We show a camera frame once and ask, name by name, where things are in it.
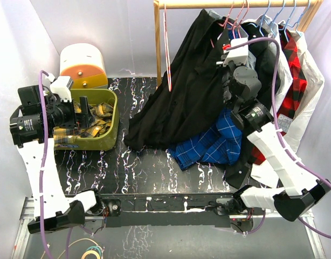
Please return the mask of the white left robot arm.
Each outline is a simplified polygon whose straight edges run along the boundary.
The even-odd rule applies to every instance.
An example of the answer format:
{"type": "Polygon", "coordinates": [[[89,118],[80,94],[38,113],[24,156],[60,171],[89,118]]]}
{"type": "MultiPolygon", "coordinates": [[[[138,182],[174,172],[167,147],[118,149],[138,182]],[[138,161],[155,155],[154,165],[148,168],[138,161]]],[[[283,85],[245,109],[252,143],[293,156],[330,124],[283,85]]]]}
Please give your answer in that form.
{"type": "Polygon", "coordinates": [[[45,94],[37,85],[18,89],[21,105],[10,117],[10,133],[21,155],[34,198],[31,234],[51,233],[82,225],[85,214],[99,215],[104,202],[98,191],[87,189],[73,198],[63,192],[54,158],[54,127],[75,127],[81,116],[74,111],[66,86],[51,85],[45,94]]]}

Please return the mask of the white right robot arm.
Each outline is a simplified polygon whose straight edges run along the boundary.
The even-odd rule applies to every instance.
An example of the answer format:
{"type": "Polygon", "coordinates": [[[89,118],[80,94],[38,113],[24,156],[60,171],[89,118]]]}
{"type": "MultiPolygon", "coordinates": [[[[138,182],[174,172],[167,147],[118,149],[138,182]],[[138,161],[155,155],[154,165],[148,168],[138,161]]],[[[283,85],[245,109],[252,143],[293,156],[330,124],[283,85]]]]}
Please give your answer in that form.
{"type": "Polygon", "coordinates": [[[281,188],[242,187],[226,204],[231,212],[246,214],[252,208],[277,211],[295,221],[329,191],[325,181],[306,171],[273,122],[269,110],[257,100],[261,82],[255,70],[229,61],[229,77],[223,81],[224,101],[235,126],[247,135],[282,182],[281,188]]]}

